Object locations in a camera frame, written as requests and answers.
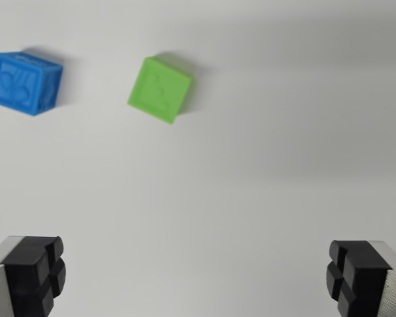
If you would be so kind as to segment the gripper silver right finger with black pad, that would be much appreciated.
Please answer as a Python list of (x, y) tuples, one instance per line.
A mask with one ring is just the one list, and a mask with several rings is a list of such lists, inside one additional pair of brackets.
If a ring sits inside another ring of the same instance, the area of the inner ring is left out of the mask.
[(326, 284), (345, 317), (396, 316), (396, 253), (384, 241), (334, 240)]

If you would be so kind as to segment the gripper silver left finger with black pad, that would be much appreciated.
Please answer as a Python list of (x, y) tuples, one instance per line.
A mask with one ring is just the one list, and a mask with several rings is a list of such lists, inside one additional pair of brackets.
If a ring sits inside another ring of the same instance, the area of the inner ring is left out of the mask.
[(8, 236), (0, 243), (0, 316), (49, 316), (65, 284), (61, 237)]

